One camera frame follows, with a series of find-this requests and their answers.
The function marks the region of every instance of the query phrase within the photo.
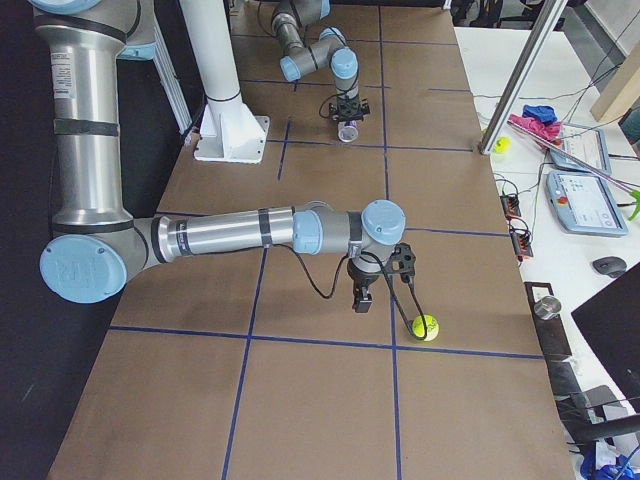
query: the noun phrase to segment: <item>pink cloth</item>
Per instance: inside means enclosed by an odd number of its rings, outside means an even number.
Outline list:
[[[514,114],[509,115],[509,120],[548,142],[553,142],[558,138],[562,129],[562,122],[555,122],[545,127],[544,123],[535,118],[523,118]]]

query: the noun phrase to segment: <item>black monitor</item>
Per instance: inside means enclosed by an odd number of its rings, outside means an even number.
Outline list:
[[[572,315],[622,393],[627,398],[640,396],[640,264],[596,293]],[[640,411],[640,399],[631,400],[631,404]]]

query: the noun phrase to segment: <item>warning label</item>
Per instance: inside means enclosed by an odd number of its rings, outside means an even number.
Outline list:
[[[73,53],[52,53],[53,98],[76,98]]]

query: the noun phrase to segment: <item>computer mouse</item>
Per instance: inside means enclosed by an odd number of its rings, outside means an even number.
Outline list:
[[[627,271],[627,263],[620,257],[603,257],[594,260],[591,265],[596,272],[602,275],[609,275],[611,278],[618,278]]]

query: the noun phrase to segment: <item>tennis ball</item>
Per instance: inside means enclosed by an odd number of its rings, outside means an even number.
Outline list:
[[[493,147],[493,151],[496,153],[506,153],[511,149],[511,139],[509,137],[500,137],[496,142],[496,146]]]
[[[416,337],[422,338],[424,336],[424,324],[427,324],[427,337],[424,339],[425,342],[430,342],[434,338],[438,336],[440,332],[440,325],[438,325],[438,321],[432,317],[431,315],[424,315],[423,317],[416,317],[413,320],[413,333]]]

